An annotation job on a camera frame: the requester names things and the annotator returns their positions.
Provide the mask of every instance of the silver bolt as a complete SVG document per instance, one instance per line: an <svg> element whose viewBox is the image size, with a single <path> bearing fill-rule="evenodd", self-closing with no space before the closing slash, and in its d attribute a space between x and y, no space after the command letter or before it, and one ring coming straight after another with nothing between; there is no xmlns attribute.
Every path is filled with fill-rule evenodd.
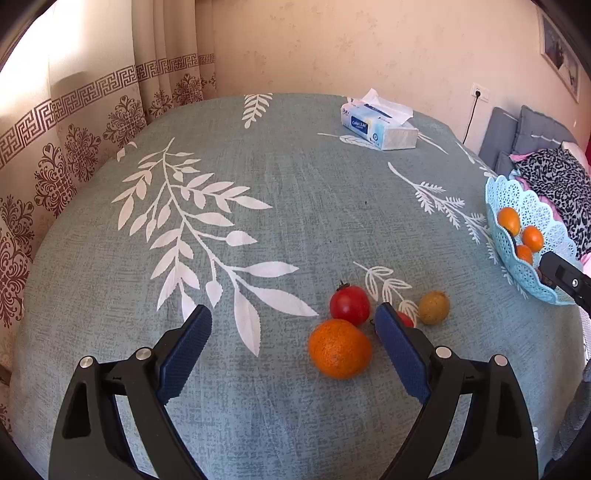
<svg viewBox="0 0 591 480"><path fill-rule="evenodd" d="M146 359L150 358L150 355L152 355L152 350L150 350L149 348L140 348L135 353L135 357L138 360L146 360Z"/></svg>
<svg viewBox="0 0 591 480"><path fill-rule="evenodd" d="M80 360L80 366L82 368L88 368L92 365L93 359L91 356L86 356L82 360Z"/></svg>
<svg viewBox="0 0 591 480"><path fill-rule="evenodd" d="M452 355L452 351L446 346L438 346L435 353L439 358L450 358Z"/></svg>
<svg viewBox="0 0 591 480"><path fill-rule="evenodd" d="M509 363L509 360L507 360L507 357L503 355L495 355L495 363L499 367L505 367Z"/></svg>

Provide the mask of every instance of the basket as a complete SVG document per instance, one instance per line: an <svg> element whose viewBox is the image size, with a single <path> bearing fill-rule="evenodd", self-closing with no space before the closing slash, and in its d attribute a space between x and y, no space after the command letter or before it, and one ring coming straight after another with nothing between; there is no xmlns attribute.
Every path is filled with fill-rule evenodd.
<svg viewBox="0 0 591 480"><path fill-rule="evenodd" d="M562 289L553 290L542 285L534 268L540 264L543 254L553 251L579 270L581 263L577 260L577 246L569 238L563 223L554 220L550 207L541 202L532 190L524 192L516 180L507 180L504 176L489 178L486 182L486 214L491 229L491 237L505 268L513 279L535 298L552 305L572 305L574 300ZM536 226L544 235L544 247L534 254L534 266L517 258L513 241L507 230L496 221L496 215L504 207L517 211L521 219L522 229L528 225ZM521 235L515 237L521 243Z"/></svg>

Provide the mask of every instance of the wall picture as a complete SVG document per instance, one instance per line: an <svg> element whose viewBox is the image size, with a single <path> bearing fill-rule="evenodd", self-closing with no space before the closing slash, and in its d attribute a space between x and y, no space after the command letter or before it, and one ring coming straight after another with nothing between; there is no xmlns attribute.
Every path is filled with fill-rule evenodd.
<svg viewBox="0 0 591 480"><path fill-rule="evenodd" d="M540 16L540 50L542 56L562 79L579 103L579 74L581 65L558 29L542 10Z"/></svg>

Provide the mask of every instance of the wall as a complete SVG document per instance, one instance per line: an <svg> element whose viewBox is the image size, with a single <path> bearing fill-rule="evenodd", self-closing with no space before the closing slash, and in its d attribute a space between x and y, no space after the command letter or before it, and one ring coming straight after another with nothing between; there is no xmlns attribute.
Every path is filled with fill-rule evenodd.
<svg viewBox="0 0 591 480"><path fill-rule="evenodd" d="M463 138L476 82L491 98L478 102L471 149L480 149L494 106L519 115L522 104L564 123L587 146L591 82L582 72L577 104L540 55L530 0L215 0L213 15L221 95L360 97L374 87Z"/></svg>

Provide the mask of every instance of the patterned curtain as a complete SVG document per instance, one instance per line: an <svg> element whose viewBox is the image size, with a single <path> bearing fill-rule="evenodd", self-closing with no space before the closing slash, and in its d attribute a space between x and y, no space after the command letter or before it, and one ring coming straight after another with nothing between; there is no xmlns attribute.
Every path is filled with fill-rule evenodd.
<svg viewBox="0 0 591 480"><path fill-rule="evenodd" d="M147 124L215 96L212 0L58 0L27 31L0 72L5 372L51 224ZM6 397L0 375L0 421L9 428Z"/></svg>

